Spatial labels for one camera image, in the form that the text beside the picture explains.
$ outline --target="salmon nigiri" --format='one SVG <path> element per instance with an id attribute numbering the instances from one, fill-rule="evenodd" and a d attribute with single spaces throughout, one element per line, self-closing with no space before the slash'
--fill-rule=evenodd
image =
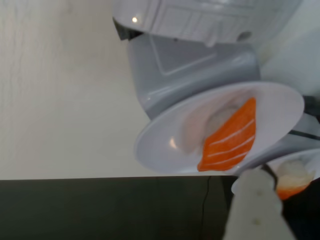
<path id="1" fill-rule="evenodd" d="M 198 171 L 226 171 L 240 163 L 256 137 L 256 99 L 250 98 L 203 146 Z"/>
<path id="2" fill-rule="evenodd" d="M 308 172 L 300 160 L 283 162 L 275 172 L 278 177 L 276 192 L 281 200 L 301 193 L 314 180 L 316 171 Z"/>

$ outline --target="white plastic part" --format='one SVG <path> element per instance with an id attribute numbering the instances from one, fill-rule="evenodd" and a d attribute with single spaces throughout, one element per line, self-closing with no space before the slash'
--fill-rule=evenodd
<path id="1" fill-rule="evenodd" d="M 120 24 L 181 40 L 260 45 L 277 34 L 302 0 L 113 0 Z"/>
<path id="2" fill-rule="evenodd" d="M 320 95 L 320 28 L 285 45 L 261 69 L 264 80 L 283 83 L 303 95 Z"/>
<path id="3" fill-rule="evenodd" d="M 294 240 L 281 216 L 274 180 L 265 171 L 247 170 L 239 178 L 223 240 Z"/>

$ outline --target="dark floor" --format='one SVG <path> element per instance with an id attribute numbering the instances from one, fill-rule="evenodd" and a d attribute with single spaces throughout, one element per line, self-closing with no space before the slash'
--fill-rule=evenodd
<path id="1" fill-rule="evenodd" d="M 0 181 L 0 240 L 220 240 L 226 219 L 218 176 Z"/>

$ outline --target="plate rim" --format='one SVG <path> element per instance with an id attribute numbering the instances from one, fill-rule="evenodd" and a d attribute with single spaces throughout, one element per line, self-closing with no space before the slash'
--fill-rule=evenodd
<path id="1" fill-rule="evenodd" d="M 171 107 L 169 107 L 166 110 L 164 110 L 163 112 L 161 112 L 155 118 L 151 119 L 150 122 L 141 130 L 141 132 L 138 134 L 138 136 L 135 139 L 135 142 L 134 142 L 134 158 L 135 158 L 135 160 L 138 161 L 145 168 L 150 169 L 150 170 L 152 170 L 154 172 L 157 172 L 157 171 L 151 169 L 150 167 L 146 166 L 142 161 L 140 161 L 138 159 L 138 144 L 141 141 L 141 139 L 142 139 L 143 135 L 145 134 L 145 132 L 147 132 L 150 128 L 152 128 L 153 125 L 155 125 L 158 121 L 160 121 L 159 119 L 165 118 L 166 115 L 170 114 L 171 112 L 175 111 L 176 109 L 181 108 L 184 105 L 187 105 L 189 102 L 196 101 L 199 98 L 203 98 L 203 96 L 205 96 L 205 95 L 213 94 L 214 92 L 221 91 L 221 90 L 224 90 L 224 89 L 239 88 L 239 87 L 242 87 L 242 86 L 246 87 L 246 86 L 252 86 L 252 85 L 258 85 L 258 86 L 259 85 L 261 85 L 261 86 L 263 86 L 263 85 L 276 85 L 276 86 L 280 86 L 280 87 L 285 87 L 285 88 L 291 89 L 293 92 L 295 92 L 297 95 L 300 96 L 300 104 L 302 106 L 302 109 L 304 109 L 305 101 L 304 101 L 304 98 L 301 95 L 301 93 L 298 92 L 295 88 L 293 88 L 291 86 L 288 86 L 288 85 L 285 85 L 285 84 L 282 84 L 282 83 L 278 83 L 278 82 L 270 82 L 270 81 L 262 81 L 262 80 L 260 80 L 260 81 L 246 81 L 246 82 L 233 83 L 233 84 L 223 85 L 223 86 L 220 86 L 220 87 L 215 87 L 215 88 L 200 92 L 200 93 L 198 93 L 198 94 L 196 94 L 194 96 L 188 97 L 188 98 L 186 98 L 186 99 L 184 99 L 184 100 L 182 100 L 180 102 L 177 102 L 176 104 L 172 105 Z"/>

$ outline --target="wire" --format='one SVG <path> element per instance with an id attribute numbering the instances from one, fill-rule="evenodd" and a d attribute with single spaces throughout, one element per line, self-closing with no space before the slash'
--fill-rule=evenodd
<path id="1" fill-rule="evenodd" d="M 320 141 L 320 136 L 316 136 L 302 131 L 291 130 L 289 134 Z"/>
<path id="2" fill-rule="evenodd" d="M 205 203 L 209 194 L 209 181 L 210 181 L 211 176 L 208 177 L 206 180 L 206 193 L 202 202 L 202 216 L 201 216 L 201 225 L 200 225 L 200 233 L 199 233 L 199 240 L 202 240 L 202 232 L 204 230 L 204 217 L 205 217 Z"/>

